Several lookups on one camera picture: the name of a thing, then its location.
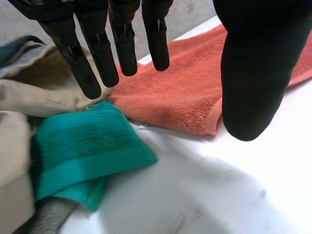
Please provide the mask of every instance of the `dark gray fabric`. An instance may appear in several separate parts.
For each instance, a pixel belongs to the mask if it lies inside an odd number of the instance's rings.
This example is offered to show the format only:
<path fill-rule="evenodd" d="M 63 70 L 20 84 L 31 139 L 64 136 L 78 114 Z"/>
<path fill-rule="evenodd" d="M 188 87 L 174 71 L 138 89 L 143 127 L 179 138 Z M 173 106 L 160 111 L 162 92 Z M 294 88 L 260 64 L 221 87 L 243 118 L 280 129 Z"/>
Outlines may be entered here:
<path fill-rule="evenodd" d="M 34 216 L 13 234 L 58 234 L 76 205 L 64 198 L 47 197 L 36 203 Z"/>

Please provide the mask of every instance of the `towel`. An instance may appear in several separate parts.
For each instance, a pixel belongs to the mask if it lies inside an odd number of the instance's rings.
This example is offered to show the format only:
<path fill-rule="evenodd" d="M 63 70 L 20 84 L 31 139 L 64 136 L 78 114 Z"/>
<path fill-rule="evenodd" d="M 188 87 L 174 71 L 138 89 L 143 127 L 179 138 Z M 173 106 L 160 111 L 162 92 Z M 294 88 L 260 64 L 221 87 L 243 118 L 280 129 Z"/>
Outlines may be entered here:
<path fill-rule="evenodd" d="M 216 135 L 221 122 L 220 61 L 227 32 L 223 25 L 169 43 L 171 65 L 157 72 L 140 65 L 133 77 L 119 70 L 111 101 L 129 119 L 198 135 Z M 289 85 L 312 76 L 310 34 Z"/>
<path fill-rule="evenodd" d="M 45 119 L 33 137 L 31 154 L 35 200 L 63 197 L 91 211 L 100 205 L 106 175 L 157 161 L 110 101 Z"/>

